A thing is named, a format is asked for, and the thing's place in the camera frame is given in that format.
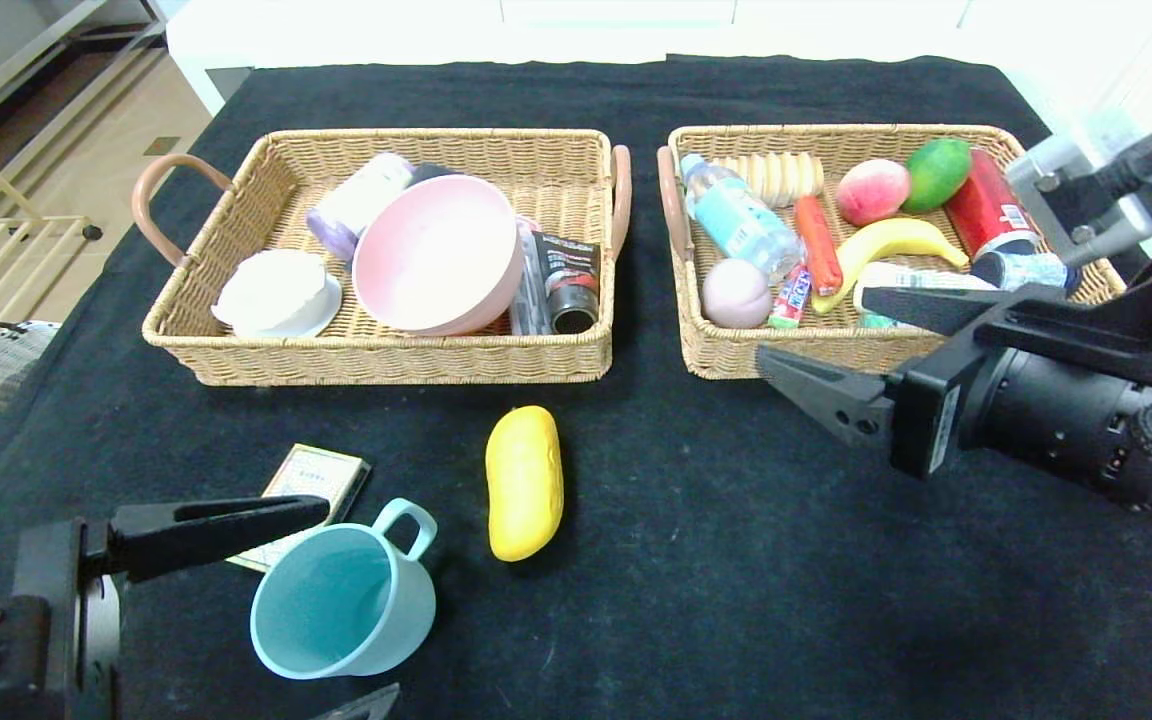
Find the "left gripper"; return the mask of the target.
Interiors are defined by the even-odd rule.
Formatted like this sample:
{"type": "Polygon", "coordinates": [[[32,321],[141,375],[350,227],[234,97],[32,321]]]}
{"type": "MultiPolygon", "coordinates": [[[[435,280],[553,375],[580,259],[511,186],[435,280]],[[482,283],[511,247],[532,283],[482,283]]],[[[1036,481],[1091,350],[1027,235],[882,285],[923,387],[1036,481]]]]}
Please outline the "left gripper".
{"type": "Polygon", "coordinates": [[[26,530],[0,600],[0,719],[116,715],[120,609],[108,575],[147,582],[223,561],[320,525],[329,510],[314,495],[124,505],[88,550],[82,520],[26,530]]]}

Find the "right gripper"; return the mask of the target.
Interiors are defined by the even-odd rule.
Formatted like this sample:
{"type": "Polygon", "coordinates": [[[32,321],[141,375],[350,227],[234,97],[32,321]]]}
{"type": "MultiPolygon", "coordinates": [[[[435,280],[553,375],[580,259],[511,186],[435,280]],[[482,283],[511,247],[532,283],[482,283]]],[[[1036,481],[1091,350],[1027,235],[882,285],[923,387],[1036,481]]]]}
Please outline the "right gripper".
{"type": "Polygon", "coordinates": [[[865,310],[945,336],[890,378],[771,344],[756,369],[773,389],[850,447],[890,450],[929,479],[987,448],[1085,484],[1114,483],[1126,424],[1149,397],[1149,356],[1121,316],[1082,305],[1000,305],[1001,290],[877,286],[865,310]]]}

